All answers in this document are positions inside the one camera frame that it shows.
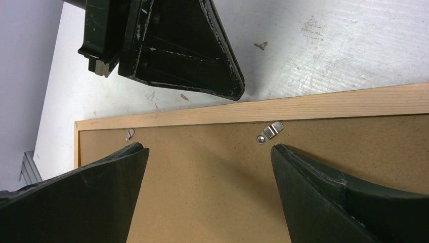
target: wooden frame edge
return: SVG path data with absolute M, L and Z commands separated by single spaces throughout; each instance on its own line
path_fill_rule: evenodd
M 80 131 L 425 113 L 429 83 L 82 120 L 75 122 L 74 166 L 80 166 Z

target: white table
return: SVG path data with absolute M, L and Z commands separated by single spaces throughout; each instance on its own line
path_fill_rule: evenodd
M 240 102 L 428 80 L 426 1 L 214 2 L 245 77 Z M 44 179 L 73 169 L 76 120 L 231 103 L 96 76 L 77 53 L 83 26 L 84 11 L 64 4 L 34 156 Z

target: metal clip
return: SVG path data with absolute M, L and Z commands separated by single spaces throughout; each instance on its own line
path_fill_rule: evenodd
M 130 141 L 130 139 L 134 136 L 134 129 L 130 129 L 127 133 L 126 133 L 126 137 L 125 137 L 125 142 L 128 143 L 128 141 Z
M 258 142 L 258 144 L 264 144 L 268 140 L 276 136 L 278 133 L 280 133 L 282 130 L 283 124 L 279 121 L 276 121 L 275 123 L 265 128 L 262 133 L 256 138 L 256 141 Z

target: mdf board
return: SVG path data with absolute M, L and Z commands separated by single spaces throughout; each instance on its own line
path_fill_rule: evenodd
M 270 161 L 287 144 L 345 173 L 429 194 L 429 115 L 136 128 L 150 148 L 128 242 L 290 242 Z M 127 145 L 128 129 L 80 131 L 86 165 Z

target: scratched white surface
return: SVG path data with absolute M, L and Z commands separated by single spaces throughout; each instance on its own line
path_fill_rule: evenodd
M 245 77 L 240 102 L 429 79 L 427 1 L 214 2 Z M 73 169 L 76 120 L 231 103 L 95 76 L 77 53 L 83 25 L 64 4 L 34 157 L 44 179 Z

